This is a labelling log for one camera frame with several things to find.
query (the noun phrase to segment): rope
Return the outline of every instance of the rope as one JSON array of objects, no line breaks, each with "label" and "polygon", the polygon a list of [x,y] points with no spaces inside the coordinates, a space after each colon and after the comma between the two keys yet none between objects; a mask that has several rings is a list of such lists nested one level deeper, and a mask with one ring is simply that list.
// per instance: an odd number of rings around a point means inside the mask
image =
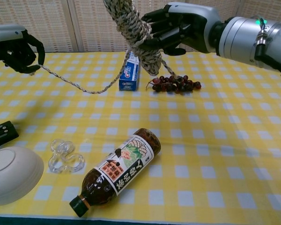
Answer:
[{"label": "rope", "polygon": [[114,80],[103,90],[89,91],[82,88],[80,85],[72,81],[68,81],[64,77],[52,72],[47,67],[42,65],[39,66],[50,74],[60,78],[67,83],[70,83],[83,92],[87,92],[89,94],[101,94],[107,91],[107,89],[109,89],[119,79],[125,69],[125,65],[127,63],[127,60],[129,59],[130,52],[133,52],[134,55],[139,58],[141,66],[151,76],[158,75],[161,64],[163,64],[168,72],[176,78],[177,75],[175,74],[175,72],[162,59],[160,50],[146,51],[139,48],[139,46],[146,39],[151,38],[150,34],[152,29],[148,23],[140,19],[140,13],[134,7],[132,0],[103,0],[103,2],[112,19],[117,24],[117,31],[121,32],[129,45],[122,68],[120,69],[119,74],[114,78]]}]

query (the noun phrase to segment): tablecloth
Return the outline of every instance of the tablecloth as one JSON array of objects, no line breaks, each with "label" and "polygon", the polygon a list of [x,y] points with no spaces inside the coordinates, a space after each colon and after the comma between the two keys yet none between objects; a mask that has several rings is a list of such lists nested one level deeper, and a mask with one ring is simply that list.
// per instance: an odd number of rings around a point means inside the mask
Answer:
[{"label": "tablecloth", "polygon": [[[48,53],[45,65],[88,90],[119,72],[124,52]],[[110,204],[86,219],[158,223],[281,224],[281,78],[215,54],[190,52],[165,60],[202,89],[183,95],[118,83],[90,95],[40,69],[16,73],[0,62],[0,123],[12,121],[23,146],[44,161],[44,174],[1,216],[77,218],[69,206],[85,174],[139,128],[154,132],[161,153]],[[160,69],[160,74],[169,76]],[[54,139],[69,140],[85,157],[73,174],[48,169]]]}]

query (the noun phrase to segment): beige curtain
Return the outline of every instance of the beige curtain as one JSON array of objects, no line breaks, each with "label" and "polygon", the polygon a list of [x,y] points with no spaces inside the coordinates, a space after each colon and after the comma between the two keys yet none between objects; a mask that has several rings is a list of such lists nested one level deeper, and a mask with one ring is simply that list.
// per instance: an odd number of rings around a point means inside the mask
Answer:
[{"label": "beige curtain", "polygon": [[17,23],[41,40],[47,52],[72,52],[62,0],[0,0],[0,24]]},{"label": "beige curtain", "polygon": [[244,17],[260,15],[271,20],[281,21],[281,0],[245,0],[239,15]]},{"label": "beige curtain", "polygon": [[[180,0],[212,6],[222,20],[259,14],[281,20],[281,0]],[[140,15],[164,7],[170,0],[133,0]],[[124,38],[102,0],[0,0],[0,24],[24,25],[43,42],[47,52],[124,51]]]}]

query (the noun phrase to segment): grape bunch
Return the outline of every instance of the grape bunch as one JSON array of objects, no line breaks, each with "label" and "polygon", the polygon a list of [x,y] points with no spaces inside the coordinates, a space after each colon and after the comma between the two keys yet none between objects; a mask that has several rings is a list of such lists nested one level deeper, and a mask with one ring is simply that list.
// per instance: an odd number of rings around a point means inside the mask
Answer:
[{"label": "grape bunch", "polygon": [[194,89],[201,89],[201,83],[199,81],[192,82],[188,79],[188,76],[184,77],[177,76],[175,78],[173,75],[170,77],[156,77],[153,80],[149,81],[146,88],[149,84],[152,84],[152,89],[156,92],[167,91],[167,92],[188,92],[193,91]]}]

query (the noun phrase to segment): green indicator light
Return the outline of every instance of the green indicator light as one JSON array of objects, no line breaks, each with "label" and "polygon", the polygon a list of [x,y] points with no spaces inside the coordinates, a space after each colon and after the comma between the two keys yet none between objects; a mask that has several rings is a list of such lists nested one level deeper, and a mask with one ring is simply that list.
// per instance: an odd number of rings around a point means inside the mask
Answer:
[{"label": "green indicator light", "polygon": [[260,25],[260,24],[261,24],[260,20],[256,20],[256,24],[257,24],[257,25]]}]

